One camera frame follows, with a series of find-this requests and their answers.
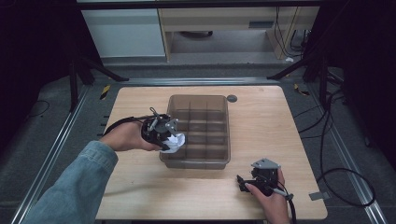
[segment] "denim sleeve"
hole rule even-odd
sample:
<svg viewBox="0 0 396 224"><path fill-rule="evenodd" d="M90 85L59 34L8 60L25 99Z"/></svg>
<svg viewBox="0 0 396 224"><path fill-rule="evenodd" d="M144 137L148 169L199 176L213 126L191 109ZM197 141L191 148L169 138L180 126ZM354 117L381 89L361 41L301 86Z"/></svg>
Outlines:
<svg viewBox="0 0 396 224"><path fill-rule="evenodd" d="M93 223L117 154L91 141L31 209L23 223Z"/></svg>

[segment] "black cable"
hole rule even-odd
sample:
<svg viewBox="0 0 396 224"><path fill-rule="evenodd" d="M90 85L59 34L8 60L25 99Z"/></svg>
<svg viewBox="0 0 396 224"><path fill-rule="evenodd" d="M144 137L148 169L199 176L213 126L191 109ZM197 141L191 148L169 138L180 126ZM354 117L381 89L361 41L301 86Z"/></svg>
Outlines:
<svg viewBox="0 0 396 224"><path fill-rule="evenodd" d="M36 103L46 103L46 104L47 104L47 107L46 107L42 112L40 112L40 113L33 114L33 115L29 115L29 116L28 116L29 118L40 116L40 115L44 114L44 113L50 108L50 103L49 103L48 101L45 101L45 100L38 100L38 101L36 101Z"/></svg>
<svg viewBox="0 0 396 224"><path fill-rule="evenodd" d="M345 97L344 95L343 95L343 96L340 96L340 97L337 97L337 98L335 98L334 100L331 100L330 103L333 104L333 103L335 103L335 101L337 101L337 100L339 100L339 99L342 99L342 98L344 98L344 97ZM310 111L310 110L312 110L312 109L314 109L314 108L317 108L317 107L319 107L319 106L320 106L320 105L317 105L317 106L315 106L315 107L309 108L309 109L307 109L307 110L301 112L300 114L298 114L298 115L296 115L296 116L294 116L294 117L297 118L298 116L302 115L303 113L306 113L306 112L308 112L308 111ZM323 115L320 117L319 120L317 120L317 122L315 122L314 124L312 124L311 126L309 126L309 127L307 127L307 128L304 128L304 129L300 130L298 133L306 132L306 131L308 131L308 130L314 128L315 126L317 126L317 125L324 119L324 117L326 116L327 113L328 113L328 110L325 110L324 113L323 113Z"/></svg>
<svg viewBox="0 0 396 224"><path fill-rule="evenodd" d="M309 109L307 109L307 110L305 110L305 111L303 111L303 112L300 112L300 113L298 113L297 115L295 115L293 118L295 119L295 118L299 117L300 115L302 115L302 114L304 114L304 113L306 113L306 112L308 112L308 111L310 111L310 110L316 109L316 108L318 108L318 107L320 107L320 105L311 107L311 108L309 108Z"/></svg>
<svg viewBox="0 0 396 224"><path fill-rule="evenodd" d="M291 36L291 40L290 40L290 49L294 50L294 51L303 51L303 46L293 46L293 39L296 36L297 30L294 30L293 35Z"/></svg>
<svg viewBox="0 0 396 224"><path fill-rule="evenodd" d="M333 94L329 97L329 99L327 100L327 102L326 102L326 105L327 105L326 108L327 108L327 110L328 110L329 112L328 112L326 121L325 121L325 123L324 123L323 129L322 129L322 135L321 135L321 138L320 138L320 158L319 158L319 160L320 160L320 177L317 179L317 182L319 182L321 179L323 179L323 182L326 184L326 187L329 189L329 191L331 191L337 198L339 198L341 201L343 201L343 202L345 202L345 203L348 203L348 204L350 204L350 205L352 205L352 206L356 206L356 207L366 207L366 206L370 206L370 205L375 201L375 189L374 189L374 187L370 184L370 182L369 182L363 175L360 175L360 174L357 173L356 171L353 171L353 170L350 170L350 169L347 169L347 168L333 168L333 169L330 169L330 170L324 172L324 168L323 168L324 133L325 133L325 130L326 130L327 123L328 123L328 121L329 121L329 119L330 119L330 116L331 116L332 98L334 97L334 95L335 95L336 93L338 93L338 91L335 92L335 93L333 93ZM349 201L349 200L343 198L343 197L342 197L341 195L339 195L338 193L336 193L335 190L333 190L333 189L330 187L329 183L327 182L326 175L327 175L327 174L330 174L330 173L333 173L333 172L337 172L337 171L350 172L350 173L353 173L354 175L359 176L361 179L363 179L363 180L367 183L367 185L369 186L370 191L372 192L372 196L373 196L373 197L372 197L372 200L371 200L370 202L368 202L368 203L363 203L363 204L360 204L360 203L353 203L353 202L351 202L351 201Z"/></svg>
<svg viewBox="0 0 396 224"><path fill-rule="evenodd" d="M275 26L274 26L274 36L275 36L275 39L276 39L277 44L278 44L278 45L280 46L280 48L282 49L282 53L285 54L285 55L288 56L288 57L291 57L291 58L300 56L300 55L294 55L294 54L288 53L287 48L286 48L286 45L285 45L285 41L284 41L284 39L283 39L282 32L281 32L281 30L280 30L280 26L279 26L278 20L279 20L279 7L276 7L276 22L275 22ZM279 41L279 39L278 39L277 36L276 36L276 28L277 28L277 30L279 31L280 38L281 38L281 42Z"/></svg>

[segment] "plastic storage bin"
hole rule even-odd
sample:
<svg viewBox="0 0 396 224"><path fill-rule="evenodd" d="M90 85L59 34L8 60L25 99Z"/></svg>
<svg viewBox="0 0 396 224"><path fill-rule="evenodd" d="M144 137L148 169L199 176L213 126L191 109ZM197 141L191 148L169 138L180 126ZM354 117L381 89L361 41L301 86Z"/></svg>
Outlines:
<svg viewBox="0 0 396 224"><path fill-rule="evenodd" d="M167 114L186 135L176 153L160 153L168 168L224 169L230 161L227 99L222 95L172 95Z"/></svg>

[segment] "wooden table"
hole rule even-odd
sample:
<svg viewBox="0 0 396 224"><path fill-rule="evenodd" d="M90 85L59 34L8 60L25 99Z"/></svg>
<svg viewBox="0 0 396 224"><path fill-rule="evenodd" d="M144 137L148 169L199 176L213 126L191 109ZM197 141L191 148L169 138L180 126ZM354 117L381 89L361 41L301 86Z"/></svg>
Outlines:
<svg viewBox="0 0 396 224"><path fill-rule="evenodd" d="M236 183L236 175L251 179L250 164L261 158L281 165L297 218L327 216L324 202L309 198L318 185L280 87L122 88L108 124L150 115L151 106L166 113L173 94L237 96L237 102L228 103L231 161L224 170L169 169L160 152L119 152L97 219L265 219L256 199Z"/></svg>

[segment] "human hand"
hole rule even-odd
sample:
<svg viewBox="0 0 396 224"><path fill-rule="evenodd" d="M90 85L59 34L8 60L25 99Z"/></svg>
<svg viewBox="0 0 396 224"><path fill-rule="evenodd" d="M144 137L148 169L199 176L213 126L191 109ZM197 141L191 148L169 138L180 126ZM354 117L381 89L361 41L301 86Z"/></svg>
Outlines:
<svg viewBox="0 0 396 224"><path fill-rule="evenodd" d="M283 189L285 186L285 178L280 168L277 170L278 181L283 185L279 186ZM273 193L267 197L256 188L256 186L246 183L247 189L253 194L259 203L262 205L265 217L272 224L287 224L290 223L288 214L288 204L284 196Z"/></svg>
<svg viewBox="0 0 396 224"><path fill-rule="evenodd" d="M99 141L105 143L115 151L126 151L141 148L146 151L160 150L161 147L144 140L141 135L142 123L126 122L111 130Z"/></svg>

